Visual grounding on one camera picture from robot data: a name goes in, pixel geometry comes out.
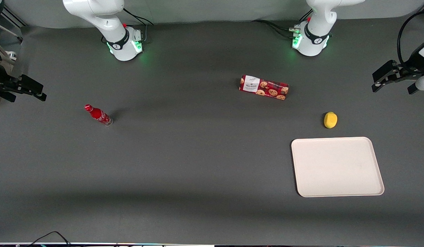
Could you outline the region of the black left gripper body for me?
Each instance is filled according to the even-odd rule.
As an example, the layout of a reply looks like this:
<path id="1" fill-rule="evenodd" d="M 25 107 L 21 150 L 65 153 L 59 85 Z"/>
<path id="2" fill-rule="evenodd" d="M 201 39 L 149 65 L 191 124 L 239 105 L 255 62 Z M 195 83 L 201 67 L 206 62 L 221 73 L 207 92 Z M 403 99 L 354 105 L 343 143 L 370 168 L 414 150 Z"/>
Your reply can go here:
<path id="1" fill-rule="evenodd" d="M 424 48 L 417 48 L 411 54 L 408 60 L 402 59 L 401 50 L 399 49 L 399 60 L 401 63 L 399 81 L 417 80 L 424 75 Z"/>

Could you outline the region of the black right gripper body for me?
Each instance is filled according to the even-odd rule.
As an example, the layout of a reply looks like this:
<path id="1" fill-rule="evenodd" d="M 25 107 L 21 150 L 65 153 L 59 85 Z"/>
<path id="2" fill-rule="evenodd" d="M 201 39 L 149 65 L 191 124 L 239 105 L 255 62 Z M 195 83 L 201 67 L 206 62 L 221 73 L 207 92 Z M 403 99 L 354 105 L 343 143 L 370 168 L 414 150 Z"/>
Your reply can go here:
<path id="1" fill-rule="evenodd" d="M 14 92 L 18 94 L 22 94 L 21 91 L 18 90 L 15 78 L 11 77 L 7 74 L 4 68 L 0 66 L 0 91 L 2 92 Z"/>

